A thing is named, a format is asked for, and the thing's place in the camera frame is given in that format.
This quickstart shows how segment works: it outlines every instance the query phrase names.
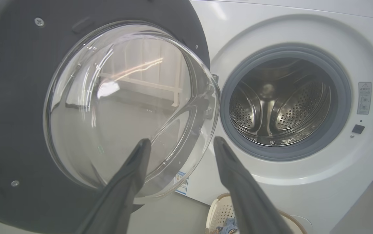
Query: floor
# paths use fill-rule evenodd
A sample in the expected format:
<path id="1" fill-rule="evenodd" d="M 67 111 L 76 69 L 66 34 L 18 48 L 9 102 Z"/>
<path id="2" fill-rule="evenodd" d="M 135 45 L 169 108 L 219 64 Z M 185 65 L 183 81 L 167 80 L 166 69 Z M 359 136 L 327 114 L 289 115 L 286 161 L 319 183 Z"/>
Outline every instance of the floor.
<path id="1" fill-rule="evenodd" d="M 130 217 L 127 234 L 203 233 L 209 206 L 173 193 L 149 203 Z M 0 224 L 0 234 L 33 234 Z M 373 233 L 373 182 L 331 234 Z"/>

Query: screw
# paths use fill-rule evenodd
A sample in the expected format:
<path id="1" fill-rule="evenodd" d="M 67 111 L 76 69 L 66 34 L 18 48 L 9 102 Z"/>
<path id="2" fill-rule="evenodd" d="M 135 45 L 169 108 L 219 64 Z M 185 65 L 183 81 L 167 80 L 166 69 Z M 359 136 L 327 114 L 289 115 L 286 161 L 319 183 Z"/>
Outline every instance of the screw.
<path id="1" fill-rule="evenodd" d="M 45 22 L 43 19 L 38 17 L 38 18 L 35 18 L 35 24 L 38 25 L 39 27 L 42 27 L 45 25 Z"/>
<path id="2" fill-rule="evenodd" d="M 12 187 L 16 187 L 16 186 L 19 185 L 19 181 L 14 180 L 14 181 L 12 181 L 12 182 L 10 183 L 10 185 L 11 185 Z"/>

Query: warning label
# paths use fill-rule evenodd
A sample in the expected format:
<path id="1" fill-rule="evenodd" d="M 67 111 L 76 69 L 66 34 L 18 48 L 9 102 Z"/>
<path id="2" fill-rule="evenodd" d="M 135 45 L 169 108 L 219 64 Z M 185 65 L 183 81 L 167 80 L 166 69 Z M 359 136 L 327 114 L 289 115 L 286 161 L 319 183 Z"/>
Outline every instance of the warning label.
<path id="1" fill-rule="evenodd" d="M 368 114 L 371 105 L 371 82 L 358 83 L 359 99 L 357 114 Z"/>
<path id="2" fill-rule="evenodd" d="M 183 172 L 178 172 L 175 176 L 175 182 L 178 182 L 180 181 L 183 176 L 185 175 L 185 173 Z M 188 190 L 188 179 L 186 179 L 180 186 L 177 190 L 178 193 L 182 193 L 183 195 L 186 195 L 186 190 Z"/>

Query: blue and white sticker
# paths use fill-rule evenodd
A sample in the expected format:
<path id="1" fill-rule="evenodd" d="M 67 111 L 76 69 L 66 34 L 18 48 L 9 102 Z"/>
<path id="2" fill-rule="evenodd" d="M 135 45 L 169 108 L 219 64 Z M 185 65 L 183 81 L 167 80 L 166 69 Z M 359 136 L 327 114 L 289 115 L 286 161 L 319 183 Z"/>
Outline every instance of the blue and white sticker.
<path id="1" fill-rule="evenodd" d="M 175 176 L 175 183 L 180 181 L 185 173 L 178 172 Z M 186 195 L 186 190 L 188 190 L 188 178 L 179 186 L 179 188 L 175 191 L 177 191 L 180 194 Z"/>

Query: stainless steel drum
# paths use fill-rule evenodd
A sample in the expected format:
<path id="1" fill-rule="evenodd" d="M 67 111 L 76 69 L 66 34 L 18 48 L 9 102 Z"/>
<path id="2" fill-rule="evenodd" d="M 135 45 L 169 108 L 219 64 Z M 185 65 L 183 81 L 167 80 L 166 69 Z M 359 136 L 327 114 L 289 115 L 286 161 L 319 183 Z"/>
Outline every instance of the stainless steel drum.
<path id="1" fill-rule="evenodd" d="M 230 117 L 240 134 L 261 145 L 282 146 L 311 135 L 330 107 L 328 75 L 293 58 L 265 62 L 235 88 Z"/>

